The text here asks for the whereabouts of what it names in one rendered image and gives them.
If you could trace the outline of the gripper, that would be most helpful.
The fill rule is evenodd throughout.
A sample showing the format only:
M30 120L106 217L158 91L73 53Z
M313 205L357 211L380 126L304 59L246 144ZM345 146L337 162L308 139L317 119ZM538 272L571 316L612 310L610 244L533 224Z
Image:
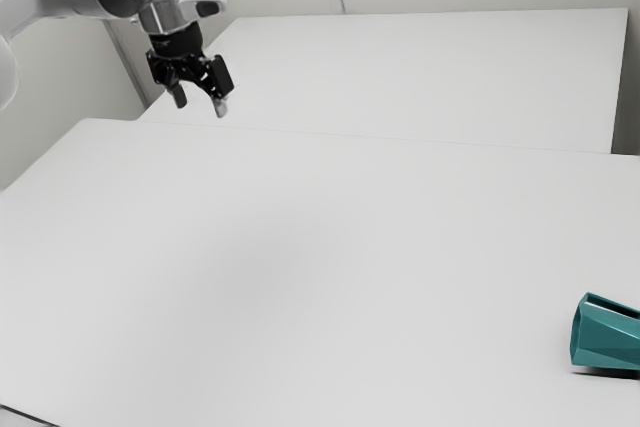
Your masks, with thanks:
M207 58L203 52L203 34L197 22L166 35L150 35L146 62L155 84L167 87L178 109L187 103L181 82L201 87L210 97L218 118L228 113L227 97L235 85L221 55Z

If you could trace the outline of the teal faceted mug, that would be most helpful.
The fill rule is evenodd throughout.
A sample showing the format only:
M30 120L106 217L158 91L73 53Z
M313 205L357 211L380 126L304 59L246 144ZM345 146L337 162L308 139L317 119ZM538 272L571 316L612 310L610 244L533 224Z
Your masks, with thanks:
M571 327L575 366L640 371L640 310L587 292Z

